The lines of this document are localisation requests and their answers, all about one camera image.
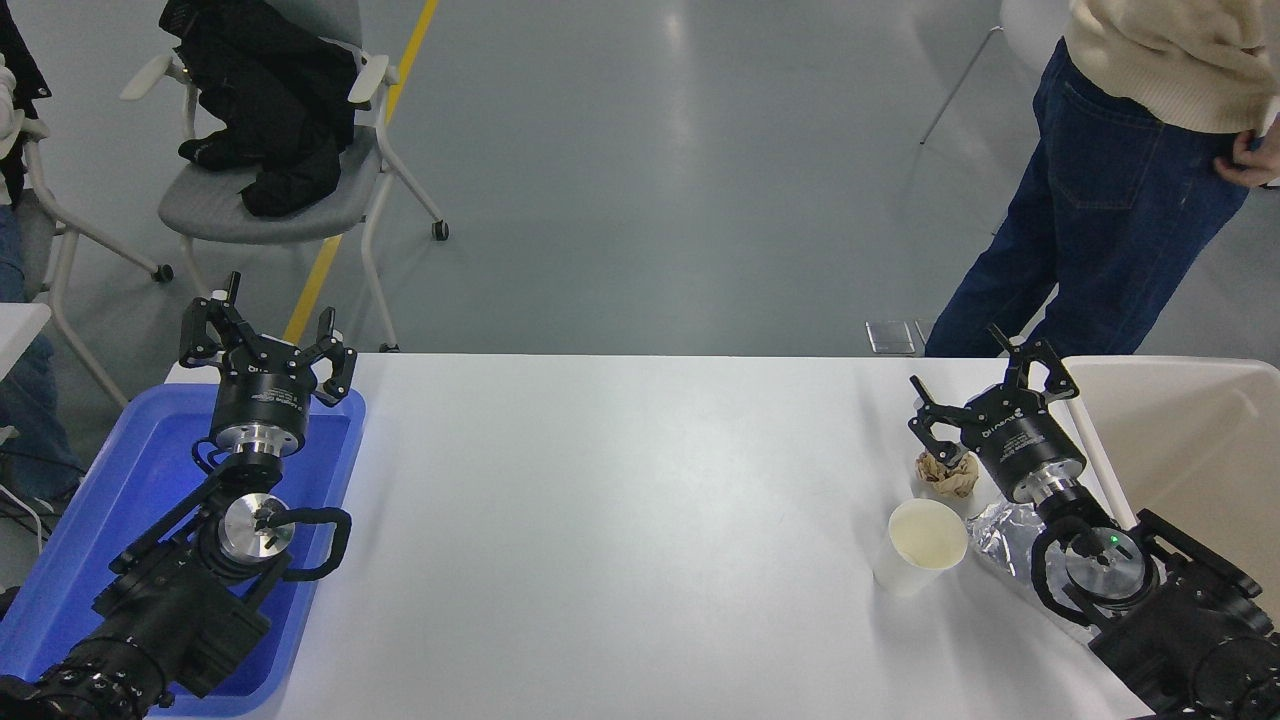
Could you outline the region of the standing person's hand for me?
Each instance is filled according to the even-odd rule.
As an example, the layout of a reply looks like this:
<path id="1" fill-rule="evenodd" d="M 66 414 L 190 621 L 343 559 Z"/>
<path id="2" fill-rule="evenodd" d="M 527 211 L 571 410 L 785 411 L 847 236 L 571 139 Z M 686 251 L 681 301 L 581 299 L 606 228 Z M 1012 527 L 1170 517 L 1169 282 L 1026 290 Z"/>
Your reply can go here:
<path id="1" fill-rule="evenodd" d="M 1233 184 L 1247 188 L 1267 187 L 1279 178 L 1279 131 L 1263 135 L 1254 131 L 1240 132 L 1221 156 L 1213 159 L 1216 173 Z"/>

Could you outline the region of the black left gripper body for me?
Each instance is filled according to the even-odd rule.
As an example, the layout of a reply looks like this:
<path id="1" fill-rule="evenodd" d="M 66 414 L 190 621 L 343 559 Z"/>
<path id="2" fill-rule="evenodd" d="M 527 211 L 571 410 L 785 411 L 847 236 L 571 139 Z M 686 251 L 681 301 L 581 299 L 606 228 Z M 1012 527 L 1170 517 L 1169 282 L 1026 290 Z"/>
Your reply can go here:
<path id="1" fill-rule="evenodd" d="M 311 368 L 261 359 L 244 346 L 224 352 L 211 432 L 261 424 L 289 433 L 308 428 L 310 397 L 317 380 Z"/>

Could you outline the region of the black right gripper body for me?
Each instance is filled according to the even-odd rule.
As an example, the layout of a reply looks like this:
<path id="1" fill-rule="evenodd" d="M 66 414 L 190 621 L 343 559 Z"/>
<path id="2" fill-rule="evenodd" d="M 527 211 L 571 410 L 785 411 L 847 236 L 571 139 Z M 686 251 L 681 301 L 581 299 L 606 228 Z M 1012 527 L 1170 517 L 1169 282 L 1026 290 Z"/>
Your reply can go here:
<path id="1" fill-rule="evenodd" d="M 964 407 L 975 419 L 963 445 L 1002 493 L 1055 493 L 1075 486 L 1087 460 L 1048 410 L 1041 392 L 992 386 Z"/>

